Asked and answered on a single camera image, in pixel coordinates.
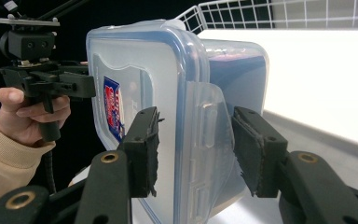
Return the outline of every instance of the human hand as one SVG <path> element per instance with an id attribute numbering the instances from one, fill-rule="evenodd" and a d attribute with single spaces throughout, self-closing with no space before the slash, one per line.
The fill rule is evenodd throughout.
<path id="1" fill-rule="evenodd" d="M 70 100 L 68 96 L 54 99 L 54 114 L 49 114 L 42 103 L 28 106 L 24 99 L 18 89 L 0 89 L 0 132 L 27 147 L 37 147 L 42 139 L 39 122 L 58 121 L 61 128 L 71 114 Z"/>

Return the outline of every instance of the colorful sticker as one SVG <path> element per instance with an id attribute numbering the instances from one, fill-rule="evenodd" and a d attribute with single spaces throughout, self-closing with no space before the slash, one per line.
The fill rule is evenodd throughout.
<path id="1" fill-rule="evenodd" d="M 124 118 L 123 106 L 121 103 L 120 85 L 108 77 L 103 81 L 104 105 L 106 112 L 106 121 L 110 133 L 121 142 L 124 137 Z"/>

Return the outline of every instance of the finger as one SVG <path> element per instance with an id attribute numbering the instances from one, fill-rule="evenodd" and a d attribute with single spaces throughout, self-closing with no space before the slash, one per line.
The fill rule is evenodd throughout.
<path id="1" fill-rule="evenodd" d="M 0 88 L 1 108 L 6 112 L 16 111 L 24 101 L 24 93 L 16 88 Z"/>
<path id="2" fill-rule="evenodd" d="M 30 117 L 39 123 L 53 122 L 57 120 L 66 120 L 71 115 L 71 107 L 67 106 L 64 109 L 55 111 L 54 114 L 43 114 L 39 116 Z"/>
<path id="3" fill-rule="evenodd" d="M 54 113 L 55 111 L 60 111 L 70 106 L 70 99 L 68 96 L 60 96 L 52 101 Z M 45 107 L 42 103 L 36 105 L 30 105 L 23 107 L 17 111 L 17 116 L 19 117 L 36 117 L 41 115 L 46 115 Z"/>

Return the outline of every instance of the beige sleeve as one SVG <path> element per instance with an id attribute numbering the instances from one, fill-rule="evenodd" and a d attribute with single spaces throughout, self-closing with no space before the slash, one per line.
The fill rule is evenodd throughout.
<path id="1" fill-rule="evenodd" d="M 54 142 L 38 148 L 26 147 L 0 132 L 0 197 L 26 186 L 34 176 L 42 155 L 54 147 Z"/>

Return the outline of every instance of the wire basket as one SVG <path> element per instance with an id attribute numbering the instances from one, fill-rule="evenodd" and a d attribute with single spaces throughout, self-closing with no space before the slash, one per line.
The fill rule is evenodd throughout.
<path id="1" fill-rule="evenodd" d="M 206 29 L 358 29 L 358 0 L 213 1 L 176 19 L 196 35 Z"/>

